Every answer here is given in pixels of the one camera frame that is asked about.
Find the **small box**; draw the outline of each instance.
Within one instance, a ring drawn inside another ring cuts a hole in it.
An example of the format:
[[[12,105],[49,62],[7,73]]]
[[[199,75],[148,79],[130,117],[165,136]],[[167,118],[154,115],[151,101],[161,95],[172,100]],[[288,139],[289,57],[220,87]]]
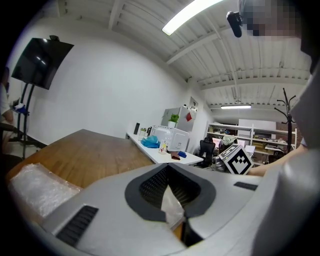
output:
[[[245,175],[254,165],[243,146],[240,144],[233,144],[221,154],[220,159],[232,174]]]

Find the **refrigerator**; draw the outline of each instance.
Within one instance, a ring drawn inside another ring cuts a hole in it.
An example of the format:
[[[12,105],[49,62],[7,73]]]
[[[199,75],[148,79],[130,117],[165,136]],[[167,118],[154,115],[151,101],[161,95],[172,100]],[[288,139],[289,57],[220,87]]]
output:
[[[189,121],[187,121],[187,115],[192,112],[193,118]],[[179,120],[175,125],[175,128],[185,131],[187,133],[191,133],[193,127],[194,127],[194,122],[196,119],[197,112],[190,111],[189,109],[186,109],[185,107],[175,107],[175,108],[167,108],[164,111],[163,117],[162,117],[162,126],[168,126],[169,119],[171,118],[171,115],[179,115]]]

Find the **red object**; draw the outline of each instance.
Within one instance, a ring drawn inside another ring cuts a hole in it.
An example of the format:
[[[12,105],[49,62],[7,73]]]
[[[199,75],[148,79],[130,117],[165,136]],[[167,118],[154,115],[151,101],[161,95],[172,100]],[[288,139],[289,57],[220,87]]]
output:
[[[189,122],[191,119],[192,119],[192,116],[191,116],[190,113],[188,113],[188,114],[186,115],[186,120]]]

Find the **tv stand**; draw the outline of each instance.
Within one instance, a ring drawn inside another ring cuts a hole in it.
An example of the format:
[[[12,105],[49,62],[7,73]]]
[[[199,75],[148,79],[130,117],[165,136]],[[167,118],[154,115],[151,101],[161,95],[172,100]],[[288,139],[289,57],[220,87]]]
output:
[[[24,102],[24,98],[25,98],[25,94],[26,94],[26,90],[28,87],[28,83],[25,83],[24,88],[23,88],[23,92],[21,95],[21,99],[20,99],[20,103]],[[18,120],[17,120],[17,136],[14,138],[11,138],[9,141],[10,142],[20,142],[23,145],[23,151],[22,151],[22,158],[25,159],[26,158],[26,145],[34,145],[37,146],[38,143],[36,141],[27,141],[27,120],[28,120],[28,116],[30,114],[30,112],[28,111],[29,109],[29,105],[30,105],[30,100],[31,100],[31,96],[32,93],[34,91],[35,85],[32,84],[30,91],[29,91],[29,95],[28,95],[28,99],[25,105],[25,111],[24,112],[20,112],[18,110],[16,110],[14,107],[11,107],[11,110],[18,113]],[[20,131],[20,117],[21,115],[24,116],[23,119],[23,132]]]

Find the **ceiling light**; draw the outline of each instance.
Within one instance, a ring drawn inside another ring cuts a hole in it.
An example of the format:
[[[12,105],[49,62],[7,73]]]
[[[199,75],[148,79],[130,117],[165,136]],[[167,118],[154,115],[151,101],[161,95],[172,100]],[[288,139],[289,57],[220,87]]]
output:
[[[251,105],[229,105],[221,106],[223,110],[234,110],[234,109],[251,109]]]
[[[164,33],[171,36],[177,28],[183,23],[191,19],[193,16],[202,12],[210,6],[221,2],[222,0],[194,0],[192,3],[183,8],[176,16],[174,16],[162,29]]]

